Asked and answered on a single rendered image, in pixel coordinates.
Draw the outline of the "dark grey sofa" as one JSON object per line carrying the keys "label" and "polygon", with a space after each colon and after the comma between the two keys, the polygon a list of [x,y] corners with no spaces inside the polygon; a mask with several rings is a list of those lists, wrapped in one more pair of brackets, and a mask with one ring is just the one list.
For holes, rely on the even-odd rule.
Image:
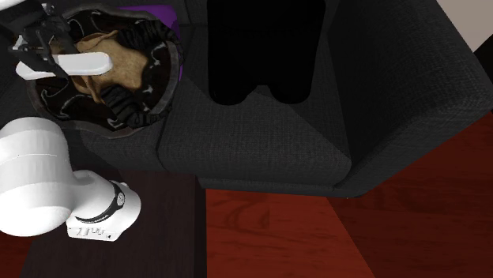
{"label": "dark grey sofa", "polygon": [[196,175],[211,189],[365,194],[493,108],[493,83],[436,0],[334,0],[312,91],[209,98],[205,0],[183,0],[186,64],[168,119],[108,139],[67,130],[79,167]]}

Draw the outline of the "white oblong object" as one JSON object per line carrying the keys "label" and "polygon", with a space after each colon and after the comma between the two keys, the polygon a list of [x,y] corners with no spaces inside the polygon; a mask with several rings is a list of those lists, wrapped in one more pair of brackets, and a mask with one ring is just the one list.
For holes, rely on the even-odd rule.
{"label": "white oblong object", "polygon": [[[108,72],[113,67],[111,58],[103,52],[53,54],[53,59],[68,76],[96,76]],[[47,63],[44,63],[43,69],[34,70],[19,62],[16,73],[26,81],[55,77],[55,73],[47,68]]]}

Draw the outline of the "dark round bag, tan patch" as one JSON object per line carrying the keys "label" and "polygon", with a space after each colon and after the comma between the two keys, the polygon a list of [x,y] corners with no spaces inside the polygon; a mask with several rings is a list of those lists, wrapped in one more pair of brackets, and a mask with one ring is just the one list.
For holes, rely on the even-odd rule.
{"label": "dark round bag, tan patch", "polygon": [[104,4],[84,4],[64,12],[70,36],[82,53],[103,52],[113,67],[102,75],[28,81],[35,110],[63,129],[84,130],[109,139],[128,137],[163,121],[179,84],[179,53],[158,39],[139,51],[117,35],[137,21],[162,22],[149,12]]}

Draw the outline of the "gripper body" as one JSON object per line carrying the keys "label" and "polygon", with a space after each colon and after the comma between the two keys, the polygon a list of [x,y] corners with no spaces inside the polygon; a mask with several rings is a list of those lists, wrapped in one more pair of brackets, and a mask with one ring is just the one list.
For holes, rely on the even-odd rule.
{"label": "gripper body", "polygon": [[56,13],[43,12],[21,29],[21,35],[28,43],[50,43],[65,35],[65,21]]}

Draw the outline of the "purple flat object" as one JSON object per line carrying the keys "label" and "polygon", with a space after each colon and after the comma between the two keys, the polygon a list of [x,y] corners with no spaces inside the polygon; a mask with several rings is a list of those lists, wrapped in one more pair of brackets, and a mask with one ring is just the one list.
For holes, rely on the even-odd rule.
{"label": "purple flat object", "polygon": [[117,35],[118,41],[125,47],[130,47],[143,51],[156,43],[158,39],[171,41],[176,45],[179,53],[179,80],[183,74],[184,49],[179,34],[179,22],[177,14],[171,5],[146,5],[146,6],[125,6],[125,10],[145,11],[157,17],[162,25],[137,21],[129,28],[125,28]]}

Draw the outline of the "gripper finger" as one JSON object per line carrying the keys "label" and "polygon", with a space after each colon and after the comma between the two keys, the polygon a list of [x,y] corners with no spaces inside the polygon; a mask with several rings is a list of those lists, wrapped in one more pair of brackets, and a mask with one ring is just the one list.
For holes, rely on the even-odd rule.
{"label": "gripper finger", "polygon": [[54,36],[60,42],[62,49],[67,54],[79,54],[79,50],[70,36],[70,26],[65,21],[55,21],[53,25],[55,28]]}
{"label": "gripper finger", "polygon": [[47,43],[43,41],[30,43],[24,37],[18,37],[15,44],[8,47],[8,52],[19,59],[16,73],[24,80],[69,77],[58,64],[58,59],[52,55]]}

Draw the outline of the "black lobed cushion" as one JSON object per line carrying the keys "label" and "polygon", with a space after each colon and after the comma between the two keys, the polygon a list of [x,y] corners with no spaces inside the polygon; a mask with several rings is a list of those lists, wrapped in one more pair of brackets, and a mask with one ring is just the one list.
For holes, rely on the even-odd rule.
{"label": "black lobed cushion", "polygon": [[207,0],[211,99],[243,102],[259,85],[286,104],[308,98],[325,0]]}

